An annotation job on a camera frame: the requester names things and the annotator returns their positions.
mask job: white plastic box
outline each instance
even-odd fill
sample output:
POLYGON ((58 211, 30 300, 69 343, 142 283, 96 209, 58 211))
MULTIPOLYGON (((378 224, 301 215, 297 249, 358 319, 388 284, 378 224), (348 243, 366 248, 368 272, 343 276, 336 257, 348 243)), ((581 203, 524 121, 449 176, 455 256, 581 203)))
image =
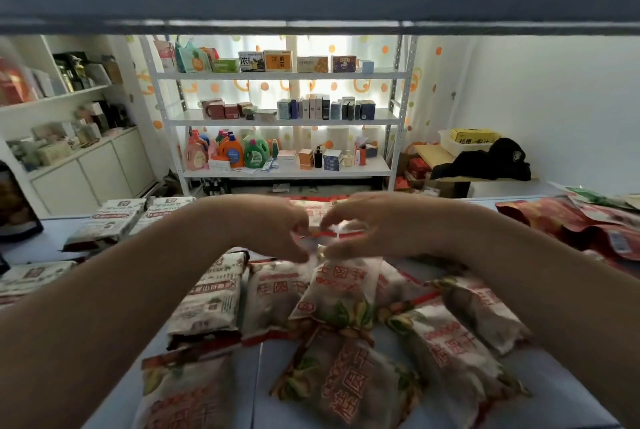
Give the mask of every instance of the white plastic box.
POLYGON ((489 151, 491 144, 493 144, 460 144, 451 139, 450 131, 448 129, 438 132, 440 134, 440 145, 453 156, 457 156, 464 151, 489 151))

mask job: wooden board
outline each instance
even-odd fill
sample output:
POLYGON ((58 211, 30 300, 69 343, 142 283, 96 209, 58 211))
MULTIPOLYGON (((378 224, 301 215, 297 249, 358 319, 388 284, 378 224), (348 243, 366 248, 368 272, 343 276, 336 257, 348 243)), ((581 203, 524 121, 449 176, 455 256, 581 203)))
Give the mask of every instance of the wooden board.
MULTIPOLYGON (((444 163, 451 163, 455 159, 452 154, 450 154, 446 149, 437 144, 425 144, 414 146, 415 151, 420 155, 421 158, 424 159, 424 162, 427 163, 430 167, 435 168, 436 166, 443 165, 444 163)), ((531 180, 537 180, 538 178, 531 175, 531 180)), ((470 176, 454 176, 447 178, 438 178, 435 181, 443 181, 443 182, 457 182, 457 181, 520 181, 513 178, 498 178, 498 179, 484 179, 484 178, 473 178, 470 176)))

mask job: forearm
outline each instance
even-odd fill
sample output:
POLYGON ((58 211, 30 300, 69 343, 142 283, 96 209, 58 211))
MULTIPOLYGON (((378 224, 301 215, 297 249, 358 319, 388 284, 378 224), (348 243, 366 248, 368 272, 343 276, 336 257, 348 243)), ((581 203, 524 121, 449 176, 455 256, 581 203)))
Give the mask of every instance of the forearm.
POLYGON ((455 215, 458 260, 613 415, 640 425, 640 281, 488 209, 464 205, 455 215))
POLYGON ((223 229, 214 239, 204 227, 204 215, 224 215, 219 208, 198 202, 178 210, 1 313, 5 427, 84 423, 203 272, 233 247, 223 229))

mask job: cabinet door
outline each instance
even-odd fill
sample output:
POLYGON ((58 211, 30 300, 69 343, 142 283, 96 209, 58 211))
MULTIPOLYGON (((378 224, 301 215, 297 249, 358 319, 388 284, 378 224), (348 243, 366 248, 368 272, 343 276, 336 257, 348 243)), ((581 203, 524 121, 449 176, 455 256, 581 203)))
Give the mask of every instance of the cabinet door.
POLYGON ((100 206, 77 161, 33 180, 32 185, 53 216, 90 215, 100 206))
POLYGON ((134 196, 111 143, 81 156, 78 163, 101 204, 107 200, 134 196))
POLYGON ((133 196, 137 197, 156 179, 149 164, 147 153, 145 153, 145 148, 142 146, 138 130, 136 129, 114 139, 113 147, 116 150, 133 196))

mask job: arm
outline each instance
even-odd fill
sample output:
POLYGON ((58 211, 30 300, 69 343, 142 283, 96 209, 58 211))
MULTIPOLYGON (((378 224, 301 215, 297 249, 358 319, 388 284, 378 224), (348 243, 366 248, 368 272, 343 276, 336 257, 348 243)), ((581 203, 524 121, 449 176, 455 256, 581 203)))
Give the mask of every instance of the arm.
POLYGON ((242 245, 304 262, 291 231, 307 228, 283 199, 199 200, 5 309, 3 427, 80 427, 220 255, 242 245))
POLYGON ((468 265, 622 424, 640 426, 640 280, 457 200, 358 195, 321 228, 350 219, 368 229, 327 257, 433 254, 468 265))

